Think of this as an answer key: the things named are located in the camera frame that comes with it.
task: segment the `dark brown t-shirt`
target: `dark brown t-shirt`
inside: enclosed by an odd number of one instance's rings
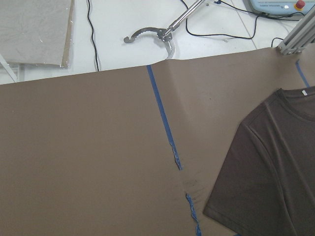
[[[241,122],[204,214],[242,236],[315,236],[315,87],[280,89]]]

